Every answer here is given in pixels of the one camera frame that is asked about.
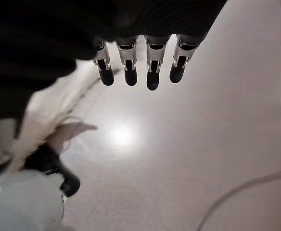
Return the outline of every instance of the gray object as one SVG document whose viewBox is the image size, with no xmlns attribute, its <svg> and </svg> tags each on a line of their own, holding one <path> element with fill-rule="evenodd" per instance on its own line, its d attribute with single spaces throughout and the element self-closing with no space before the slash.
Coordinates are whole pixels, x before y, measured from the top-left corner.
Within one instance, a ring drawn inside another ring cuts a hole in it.
<svg viewBox="0 0 281 231">
<path fill-rule="evenodd" d="M 32 170 L 0 180 L 0 231 L 54 231 L 63 217 L 60 176 Z"/>
</svg>

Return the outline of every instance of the robotic finger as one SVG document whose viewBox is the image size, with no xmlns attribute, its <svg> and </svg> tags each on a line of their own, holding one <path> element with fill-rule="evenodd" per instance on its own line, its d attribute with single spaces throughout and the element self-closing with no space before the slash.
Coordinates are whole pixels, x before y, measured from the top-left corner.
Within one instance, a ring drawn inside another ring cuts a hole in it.
<svg viewBox="0 0 281 231">
<path fill-rule="evenodd" d="M 149 90 L 157 89 L 159 85 L 160 69 L 163 63 L 165 48 L 170 36 L 145 36 L 147 44 L 147 87 Z"/>
<path fill-rule="evenodd" d="M 170 70 L 170 81 L 179 83 L 183 77 L 184 68 L 189 60 L 191 60 L 199 43 L 195 43 L 193 37 L 185 35 L 177 35 L 177 43 L 174 52 L 174 62 Z"/>
<path fill-rule="evenodd" d="M 93 62 L 97 66 L 102 82 L 106 86 L 111 86 L 114 83 L 114 75 L 110 65 L 110 56 L 105 41 L 98 41 L 95 44 L 97 55 Z"/>
<path fill-rule="evenodd" d="M 137 37 L 119 38 L 116 41 L 121 62 L 125 70 L 126 83 L 134 86 L 137 82 L 136 73 L 136 42 Z"/>
</svg>

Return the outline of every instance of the black fabric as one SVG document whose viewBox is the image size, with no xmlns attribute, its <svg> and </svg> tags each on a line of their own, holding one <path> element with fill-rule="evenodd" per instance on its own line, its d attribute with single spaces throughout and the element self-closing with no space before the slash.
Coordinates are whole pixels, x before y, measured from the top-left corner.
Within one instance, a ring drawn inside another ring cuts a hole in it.
<svg viewBox="0 0 281 231">
<path fill-rule="evenodd" d="M 0 118 L 21 118 L 33 92 L 92 59 L 95 39 L 203 38 L 225 2 L 0 0 Z"/>
</svg>

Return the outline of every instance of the white floor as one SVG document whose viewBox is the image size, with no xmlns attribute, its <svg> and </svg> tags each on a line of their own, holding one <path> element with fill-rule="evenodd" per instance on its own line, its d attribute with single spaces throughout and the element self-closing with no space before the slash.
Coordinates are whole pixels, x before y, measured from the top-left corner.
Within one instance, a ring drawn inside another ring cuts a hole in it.
<svg viewBox="0 0 281 231">
<path fill-rule="evenodd" d="M 146 88 L 144 39 L 134 87 L 111 45 L 114 85 L 93 85 L 54 137 L 82 180 L 65 205 L 71 230 L 200 231 L 219 197 L 281 170 L 278 1 L 230 0 L 176 85 L 174 42 L 156 91 Z M 241 190 L 201 230 L 281 231 L 281 180 Z"/>
</svg>

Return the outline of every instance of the cable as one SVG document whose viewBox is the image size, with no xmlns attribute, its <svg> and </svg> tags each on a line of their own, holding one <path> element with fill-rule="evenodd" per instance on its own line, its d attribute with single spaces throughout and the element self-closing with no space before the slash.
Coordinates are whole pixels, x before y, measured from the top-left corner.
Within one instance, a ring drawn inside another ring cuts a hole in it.
<svg viewBox="0 0 281 231">
<path fill-rule="evenodd" d="M 225 202 L 227 202 L 229 199 L 233 198 L 234 196 L 236 196 L 237 194 L 241 193 L 244 190 L 248 190 L 252 187 L 265 183 L 270 183 L 276 180 L 281 180 L 281 171 L 266 175 L 264 177 L 254 178 L 231 189 L 230 191 L 219 197 L 215 202 L 213 202 L 213 204 L 209 207 L 209 209 L 201 219 L 196 231 L 202 231 L 204 225 L 208 222 L 208 220 L 214 214 L 214 212 L 216 212 L 216 210 L 219 207 L 221 207 Z"/>
</svg>

